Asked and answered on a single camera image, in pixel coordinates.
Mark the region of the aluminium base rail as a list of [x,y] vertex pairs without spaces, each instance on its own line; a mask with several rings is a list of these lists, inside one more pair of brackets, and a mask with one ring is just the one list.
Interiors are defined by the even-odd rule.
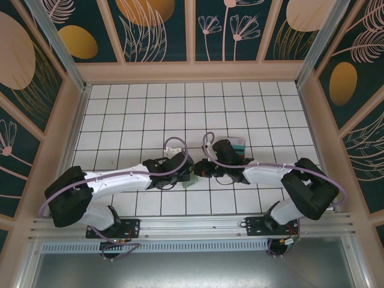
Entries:
[[[179,217],[139,217],[140,241],[244,239],[247,233],[241,227],[246,215],[207,215]],[[74,225],[57,228],[51,220],[34,219],[29,240],[75,241],[85,240],[87,226]],[[300,220],[300,237],[354,236],[356,229],[348,213],[326,212],[317,220]]]

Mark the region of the aluminium corner post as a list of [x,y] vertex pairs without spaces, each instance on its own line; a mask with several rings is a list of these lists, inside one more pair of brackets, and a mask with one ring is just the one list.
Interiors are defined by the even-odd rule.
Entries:
[[51,42],[54,51],[59,56],[59,59],[67,69],[67,72],[71,76],[75,85],[81,92],[83,92],[86,88],[86,82],[80,75],[80,72],[76,67],[76,63],[67,50],[62,38],[58,33],[58,30],[54,26],[53,22],[49,19],[43,4],[40,2],[40,0],[25,0],[25,2],[31,13],[35,16],[36,21],[43,30],[45,36]]
[[321,53],[324,51],[326,45],[335,32],[340,20],[343,18],[347,11],[351,0],[335,0],[327,17],[319,29],[302,65],[295,78],[296,88],[300,91],[302,86],[308,79],[315,63],[320,58]]

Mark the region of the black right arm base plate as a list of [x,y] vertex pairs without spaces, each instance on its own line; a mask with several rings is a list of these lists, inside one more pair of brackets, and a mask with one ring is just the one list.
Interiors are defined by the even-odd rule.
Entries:
[[286,238],[298,234],[298,222],[296,220],[280,225],[273,219],[266,219],[265,217],[246,217],[244,223],[248,236],[282,236]]

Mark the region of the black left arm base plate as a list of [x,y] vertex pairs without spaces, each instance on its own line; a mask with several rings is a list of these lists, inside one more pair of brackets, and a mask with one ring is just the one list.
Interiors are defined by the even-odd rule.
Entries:
[[123,219],[120,220],[120,223],[113,224],[109,228],[100,231],[103,236],[111,239],[138,238],[139,232],[139,219]]

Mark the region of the grey metal sheet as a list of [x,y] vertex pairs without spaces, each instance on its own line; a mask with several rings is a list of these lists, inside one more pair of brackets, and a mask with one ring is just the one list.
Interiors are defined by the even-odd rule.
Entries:
[[32,288],[355,288],[343,260],[273,259],[262,251],[45,254]]

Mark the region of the green card holder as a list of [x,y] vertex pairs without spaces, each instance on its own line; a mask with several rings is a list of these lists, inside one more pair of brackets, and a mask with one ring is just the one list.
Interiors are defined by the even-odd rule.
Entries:
[[191,187],[191,186],[197,184],[198,181],[199,181],[199,177],[198,176],[191,175],[189,180],[187,180],[187,181],[182,183],[182,186],[183,186],[184,189],[187,189],[188,187]]

